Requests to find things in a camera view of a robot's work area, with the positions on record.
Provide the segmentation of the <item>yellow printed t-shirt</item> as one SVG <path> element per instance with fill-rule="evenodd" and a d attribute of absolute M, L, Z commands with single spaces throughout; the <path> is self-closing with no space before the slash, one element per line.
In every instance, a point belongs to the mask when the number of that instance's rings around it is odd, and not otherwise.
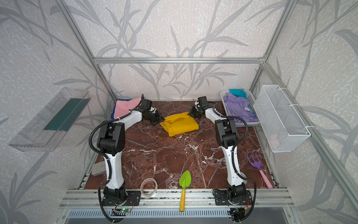
<path fill-rule="evenodd" d="M 199 129 L 198 123 L 189 113 L 168 116 L 160 125 L 168 132 L 169 137 Z"/>

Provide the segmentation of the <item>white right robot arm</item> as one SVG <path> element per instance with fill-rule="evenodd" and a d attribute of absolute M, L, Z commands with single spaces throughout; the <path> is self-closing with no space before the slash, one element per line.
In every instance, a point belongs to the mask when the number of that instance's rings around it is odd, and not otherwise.
<path fill-rule="evenodd" d="M 231 202 L 237 203 L 246 194 L 246 186 L 237 158 L 237 146 L 247 133 L 239 138 L 235 118 L 218 112 L 206 97 L 198 98 L 189 116 L 195 119 L 207 118 L 215 124 L 215 138 L 223 150 L 227 167 L 227 197 Z"/>

